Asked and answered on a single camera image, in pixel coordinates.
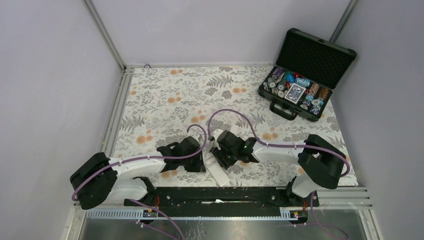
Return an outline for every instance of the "floral tablecloth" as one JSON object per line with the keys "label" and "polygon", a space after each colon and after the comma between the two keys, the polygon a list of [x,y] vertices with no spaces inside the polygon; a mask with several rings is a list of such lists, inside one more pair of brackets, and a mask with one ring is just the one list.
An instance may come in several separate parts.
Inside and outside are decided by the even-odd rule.
{"label": "floral tablecloth", "polygon": [[[179,142],[190,134],[203,142],[212,113],[222,108],[237,110],[249,117],[258,136],[268,141],[303,141],[318,134],[346,154],[348,152],[331,102],[321,119],[310,122],[301,117],[288,121],[269,110],[270,102],[257,93],[259,84],[272,67],[184,67],[136,68],[125,104],[113,157],[145,155],[159,146]],[[216,115],[212,129],[230,130],[240,126],[238,135],[252,137],[247,123],[232,112]],[[204,155],[211,149],[208,141]],[[226,171],[230,186],[285,186],[294,176],[304,174],[297,165],[266,161],[238,161]],[[217,183],[206,173],[186,172],[183,167],[149,177],[156,187],[215,187]],[[339,186],[357,186],[352,171],[339,181]]]}

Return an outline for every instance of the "lavender wall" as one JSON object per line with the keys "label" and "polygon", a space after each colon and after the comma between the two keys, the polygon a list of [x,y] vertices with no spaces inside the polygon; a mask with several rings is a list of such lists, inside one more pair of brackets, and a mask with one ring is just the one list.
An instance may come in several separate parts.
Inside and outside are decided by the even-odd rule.
{"label": "lavender wall", "polygon": [[358,59],[333,105],[385,240],[423,239],[424,1],[362,0],[339,44]]}
{"label": "lavender wall", "polygon": [[275,63],[286,31],[329,39],[349,0],[93,0],[124,62]]}
{"label": "lavender wall", "polygon": [[119,72],[80,0],[0,2],[0,239],[57,240]]}

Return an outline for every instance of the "case lid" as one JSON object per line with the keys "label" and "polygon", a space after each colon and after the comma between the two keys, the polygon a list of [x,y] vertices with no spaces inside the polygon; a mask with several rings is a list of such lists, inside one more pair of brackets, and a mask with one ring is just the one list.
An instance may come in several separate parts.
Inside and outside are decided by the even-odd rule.
{"label": "case lid", "polygon": [[285,35],[275,64],[334,89],[356,56],[354,50],[292,28]]}

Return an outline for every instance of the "case handle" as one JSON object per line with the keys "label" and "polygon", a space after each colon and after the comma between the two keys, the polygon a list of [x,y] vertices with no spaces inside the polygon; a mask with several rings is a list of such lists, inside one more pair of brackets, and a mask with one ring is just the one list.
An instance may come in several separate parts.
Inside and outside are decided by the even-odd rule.
{"label": "case handle", "polygon": [[293,112],[293,114],[288,114],[287,112],[276,108],[275,104],[276,104],[275,101],[271,102],[271,105],[269,106],[269,110],[271,110],[271,112],[273,112],[273,113],[275,113],[275,114],[277,114],[277,115],[279,115],[279,116],[281,116],[281,117],[283,117],[283,118],[285,118],[289,121],[294,120],[298,116],[298,114],[296,112]]}

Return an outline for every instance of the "poker chip case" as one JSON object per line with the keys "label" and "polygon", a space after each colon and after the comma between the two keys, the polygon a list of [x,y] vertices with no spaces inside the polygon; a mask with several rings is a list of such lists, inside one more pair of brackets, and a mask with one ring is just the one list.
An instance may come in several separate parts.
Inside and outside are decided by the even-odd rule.
{"label": "poker chip case", "polygon": [[271,102],[271,112],[287,120],[301,116],[316,122],[356,56],[354,50],[291,28],[258,93]]}

